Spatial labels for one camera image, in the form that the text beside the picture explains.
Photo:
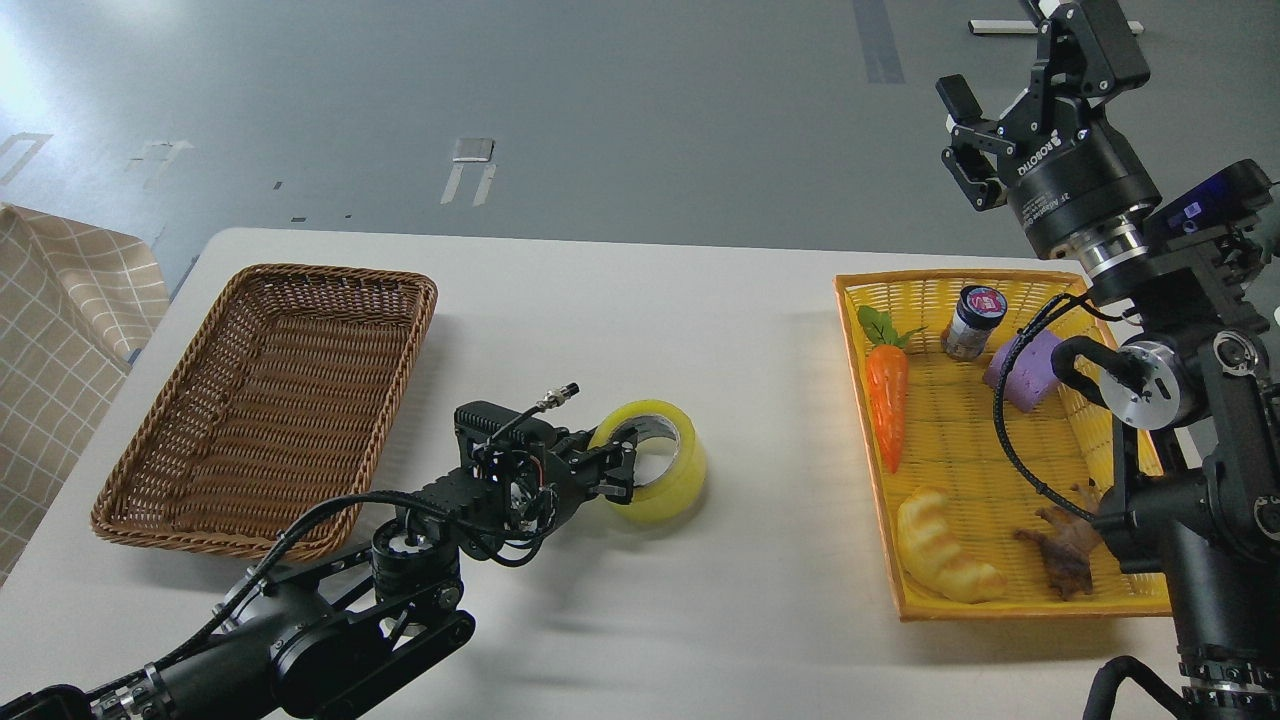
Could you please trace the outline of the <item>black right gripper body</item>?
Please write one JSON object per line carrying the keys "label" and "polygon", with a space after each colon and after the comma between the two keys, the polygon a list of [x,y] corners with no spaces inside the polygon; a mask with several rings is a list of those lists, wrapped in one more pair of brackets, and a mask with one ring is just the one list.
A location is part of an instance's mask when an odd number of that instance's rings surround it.
{"label": "black right gripper body", "polygon": [[1125,215],[1144,217],[1162,196],[1124,133],[1098,111],[1084,124],[1064,113],[1044,137],[997,160],[1023,233],[1042,260],[1091,227]]}

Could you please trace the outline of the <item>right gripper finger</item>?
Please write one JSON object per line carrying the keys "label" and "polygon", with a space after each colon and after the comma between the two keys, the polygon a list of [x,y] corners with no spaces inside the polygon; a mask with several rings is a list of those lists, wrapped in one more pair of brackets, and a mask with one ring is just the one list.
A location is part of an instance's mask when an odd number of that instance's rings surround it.
{"label": "right gripper finger", "polygon": [[1061,97],[1107,102],[1139,88],[1151,69],[1117,1],[1024,1],[1037,29],[1020,114],[1033,131],[1048,131]]}
{"label": "right gripper finger", "polygon": [[977,211],[1005,205],[1016,168],[1047,138],[1044,79],[1034,77],[997,119],[984,117],[964,76],[937,79],[936,91],[948,119],[943,165]]}

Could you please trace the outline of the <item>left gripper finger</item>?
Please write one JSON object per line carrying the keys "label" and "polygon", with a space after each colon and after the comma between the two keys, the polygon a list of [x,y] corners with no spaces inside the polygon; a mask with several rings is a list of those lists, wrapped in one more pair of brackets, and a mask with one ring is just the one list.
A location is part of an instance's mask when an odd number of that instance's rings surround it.
{"label": "left gripper finger", "polygon": [[636,480],[634,474],[580,475],[579,487],[584,502],[603,498],[616,505],[631,505]]}
{"label": "left gripper finger", "polygon": [[637,434],[605,438],[577,451],[573,456],[576,477],[635,477]]}

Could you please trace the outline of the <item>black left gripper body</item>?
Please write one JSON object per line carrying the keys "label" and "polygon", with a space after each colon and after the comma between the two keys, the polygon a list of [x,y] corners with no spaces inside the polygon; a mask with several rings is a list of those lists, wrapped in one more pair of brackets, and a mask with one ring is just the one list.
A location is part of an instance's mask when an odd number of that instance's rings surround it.
{"label": "black left gripper body", "polygon": [[557,430],[545,442],[512,434],[480,445],[485,493],[480,527],[554,530],[598,497],[598,468],[586,459],[591,433]]}

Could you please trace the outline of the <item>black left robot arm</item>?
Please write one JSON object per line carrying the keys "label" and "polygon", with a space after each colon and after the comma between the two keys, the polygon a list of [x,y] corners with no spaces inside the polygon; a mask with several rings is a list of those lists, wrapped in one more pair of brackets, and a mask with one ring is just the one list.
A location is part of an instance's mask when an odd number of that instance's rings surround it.
{"label": "black left robot arm", "polygon": [[594,498],[627,503],[636,429],[570,430],[488,401],[454,411],[460,464],[413,492],[328,500],[294,521],[210,623],[106,685],[50,685],[5,719],[357,719],[474,635],[460,560],[529,562]]}

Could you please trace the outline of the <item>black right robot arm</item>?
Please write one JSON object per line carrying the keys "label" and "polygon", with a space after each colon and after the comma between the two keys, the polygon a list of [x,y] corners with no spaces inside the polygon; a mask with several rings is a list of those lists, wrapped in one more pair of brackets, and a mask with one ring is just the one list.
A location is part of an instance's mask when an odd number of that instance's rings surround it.
{"label": "black right robot arm", "polygon": [[1272,181],[1242,160],[1170,204],[1106,104],[1149,79],[1115,1],[1028,1],[1038,40],[1027,88],[988,119],[961,76],[943,164],[970,205],[1009,206],[1036,254],[1073,258],[1091,286],[1051,300],[1024,347],[1073,307],[1129,302],[1139,333],[1119,348],[1065,340],[1053,374],[1114,418],[1114,483],[1094,511],[1036,491],[1094,529],[1126,574],[1160,573],[1178,638],[1180,691],[1121,656],[1094,676],[1088,719],[1134,680],[1178,719],[1277,716],[1277,379],[1245,300],[1266,254],[1249,241]]}

